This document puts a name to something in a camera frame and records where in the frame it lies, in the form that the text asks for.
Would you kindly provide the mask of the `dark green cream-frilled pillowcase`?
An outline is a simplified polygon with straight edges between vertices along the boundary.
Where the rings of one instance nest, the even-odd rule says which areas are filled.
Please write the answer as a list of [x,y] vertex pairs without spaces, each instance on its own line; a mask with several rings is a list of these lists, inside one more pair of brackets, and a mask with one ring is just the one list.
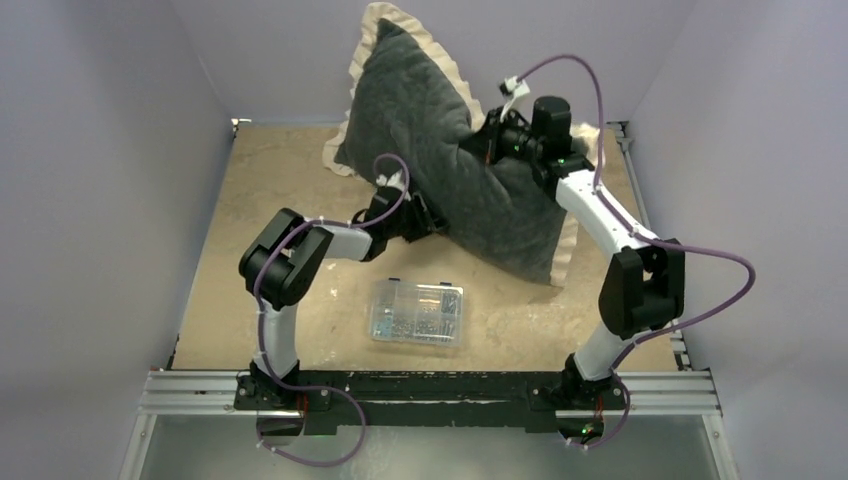
[[349,75],[352,102],[323,148],[326,168],[373,181],[403,159],[447,237],[524,280],[562,287],[578,223],[536,185],[528,164],[486,165],[463,148],[485,121],[457,63],[411,14],[389,2],[364,10]]

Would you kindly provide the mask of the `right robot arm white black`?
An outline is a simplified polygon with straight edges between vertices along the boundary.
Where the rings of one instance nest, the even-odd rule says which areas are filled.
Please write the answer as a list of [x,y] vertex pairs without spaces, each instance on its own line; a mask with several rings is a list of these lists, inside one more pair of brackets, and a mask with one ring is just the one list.
[[601,323],[566,360],[557,386],[547,391],[584,407],[609,387],[617,367],[638,341],[677,319],[684,306],[685,255],[643,230],[602,181],[603,133],[593,150],[581,150],[587,130],[572,123],[570,104],[538,98],[525,119],[504,105],[490,110],[479,132],[484,160],[509,158],[529,165],[542,192],[595,241],[607,270],[597,301]]

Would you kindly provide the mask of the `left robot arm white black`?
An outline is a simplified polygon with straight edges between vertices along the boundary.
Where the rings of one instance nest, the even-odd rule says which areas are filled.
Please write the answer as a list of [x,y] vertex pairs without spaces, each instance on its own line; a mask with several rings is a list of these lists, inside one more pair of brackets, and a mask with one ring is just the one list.
[[370,262],[390,240],[411,243],[444,233],[448,220],[417,188],[379,187],[367,207],[347,222],[308,218],[283,208],[243,254],[239,274],[257,303],[257,351],[251,375],[259,395],[284,409],[307,388],[298,381],[295,346],[299,303],[327,259]]

